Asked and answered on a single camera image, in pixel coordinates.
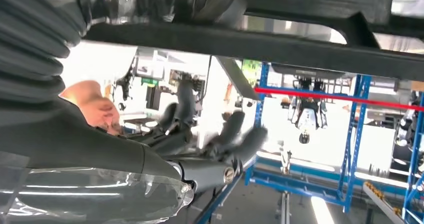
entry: blue metal rack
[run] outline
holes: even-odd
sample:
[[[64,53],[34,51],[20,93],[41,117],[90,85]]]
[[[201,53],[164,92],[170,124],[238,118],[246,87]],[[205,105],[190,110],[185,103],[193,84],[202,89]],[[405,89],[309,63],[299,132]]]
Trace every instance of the blue metal rack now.
[[[269,88],[269,89],[286,89],[286,88],[275,88],[269,87],[268,84],[268,72],[270,70],[269,63],[262,64],[261,76],[259,81],[259,87]],[[367,99],[370,89],[371,76],[362,76],[357,75],[356,84],[353,93],[353,97]],[[312,92],[305,90],[294,90],[291,91],[297,92]],[[265,94],[260,94],[260,101],[257,103],[256,115],[255,115],[255,126],[261,126],[262,111],[264,107]],[[317,185],[303,180],[295,180],[289,177],[284,177],[281,175],[270,174],[268,172],[263,172],[255,169],[255,165],[251,166],[245,175],[244,182],[247,185],[249,182],[255,182],[258,184],[263,184],[270,186],[280,191],[289,191],[296,194],[306,195],[306,196],[318,196],[324,199],[327,202],[338,204],[343,206],[344,212],[348,212],[351,206],[351,200],[353,195],[353,187],[357,185],[357,179],[355,178],[355,171],[357,168],[359,146],[361,143],[361,135],[363,129],[363,122],[365,119],[366,104],[361,104],[361,110],[359,113],[359,120],[356,126],[355,132],[355,145],[353,151],[351,150],[351,135],[353,133],[353,128],[355,124],[355,114],[357,109],[357,103],[352,103],[349,127],[348,127],[348,136],[346,139],[346,147],[344,152],[343,162],[341,164],[341,173],[340,175],[336,174],[338,177],[338,187],[333,189],[322,185]]]
[[[424,93],[421,93],[421,102],[420,106],[424,106]],[[421,144],[421,137],[424,133],[424,113],[419,112],[417,117],[417,126],[415,128],[415,136],[413,140],[413,149],[412,149],[412,156],[411,156],[411,164],[409,166],[409,176],[408,176],[408,188],[405,192],[405,199],[402,209],[402,218],[406,223],[423,223],[424,219],[423,213],[415,212],[411,210],[412,207],[412,201],[414,201],[414,198],[418,194],[417,187],[421,186],[424,183],[424,175],[422,175],[420,178],[416,177],[416,173],[418,172],[418,154],[419,154],[419,146]]]

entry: black frame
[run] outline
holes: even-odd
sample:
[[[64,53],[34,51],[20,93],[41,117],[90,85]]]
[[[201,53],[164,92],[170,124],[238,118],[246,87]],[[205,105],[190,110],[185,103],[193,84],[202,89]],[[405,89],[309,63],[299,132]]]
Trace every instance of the black frame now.
[[[347,37],[348,45],[289,35],[170,23],[121,26],[100,24],[93,26],[85,38],[93,41],[424,81],[422,74],[424,56],[372,47],[374,36],[360,15],[343,22],[339,20],[338,23],[338,30],[342,30]]]

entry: robotic hand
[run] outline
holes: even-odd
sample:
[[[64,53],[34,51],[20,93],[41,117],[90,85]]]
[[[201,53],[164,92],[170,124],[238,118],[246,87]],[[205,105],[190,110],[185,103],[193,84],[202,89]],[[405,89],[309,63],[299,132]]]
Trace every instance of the robotic hand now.
[[[77,106],[58,97],[64,84],[56,58],[66,58],[93,25],[234,26],[243,0],[1,2],[1,223],[161,222],[190,203],[194,191],[231,182],[262,145],[266,130],[258,128],[214,158],[162,158],[145,144],[87,125]],[[176,122],[169,134],[185,128],[185,119]],[[205,173],[210,182],[202,186]]]
[[[303,90],[309,90],[312,85],[311,78],[299,79],[299,88]],[[314,91],[325,91],[324,83],[320,80],[315,80],[313,84]],[[314,99],[307,97],[296,97],[294,96],[289,106],[288,120],[291,121],[297,129],[301,130],[299,136],[299,142],[302,144],[309,143],[309,135],[313,130],[319,127],[326,129],[327,123],[327,108],[326,103],[322,99]]]
[[[419,105],[420,104],[420,96],[417,96],[415,92],[412,92],[410,104],[411,105]],[[414,136],[416,131],[416,120],[418,118],[418,112],[415,110],[407,110],[405,115],[403,115],[402,119],[399,122],[399,125],[396,130],[396,138],[395,144],[400,146],[410,146],[412,148],[412,144],[414,142]]]
[[[186,150],[192,139],[191,125],[196,101],[190,81],[181,81],[177,91],[178,104],[170,104],[158,125],[146,134],[135,134],[129,139],[150,146],[161,156],[179,154]]]

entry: silver screw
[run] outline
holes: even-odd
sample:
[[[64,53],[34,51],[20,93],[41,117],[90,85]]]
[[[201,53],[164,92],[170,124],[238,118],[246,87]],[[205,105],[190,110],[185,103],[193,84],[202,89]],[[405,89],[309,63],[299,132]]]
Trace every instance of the silver screw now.
[[[189,190],[190,190],[190,187],[187,184],[183,185],[182,188],[181,188],[182,193],[186,193]]]
[[[224,183],[229,184],[234,179],[234,169],[232,167],[228,167],[224,171]]]

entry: red line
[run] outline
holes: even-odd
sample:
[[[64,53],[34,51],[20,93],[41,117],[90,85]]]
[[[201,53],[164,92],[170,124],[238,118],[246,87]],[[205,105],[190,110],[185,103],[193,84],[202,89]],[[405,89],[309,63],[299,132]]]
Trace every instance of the red line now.
[[[356,98],[352,96],[335,96],[335,95],[325,94],[325,93],[308,93],[308,92],[301,92],[296,90],[276,90],[276,89],[259,88],[259,87],[256,87],[254,90],[259,94],[281,94],[281,95],[293,95],[293,96],[312,97],[312,98],[321,98],[321,99],[346,100],[346,101],[352,101],[352,102],[368,104],[368,105],[379,105],[379,106],[386,106],[386,107],[397,108],[397,109],[411,109],[411,110],[417,110],[417,111],[424,111],[424,107],[420,107],[416,105],[402,105],[402,104],[397,104],[393,102],[364,100],[364,99]]]

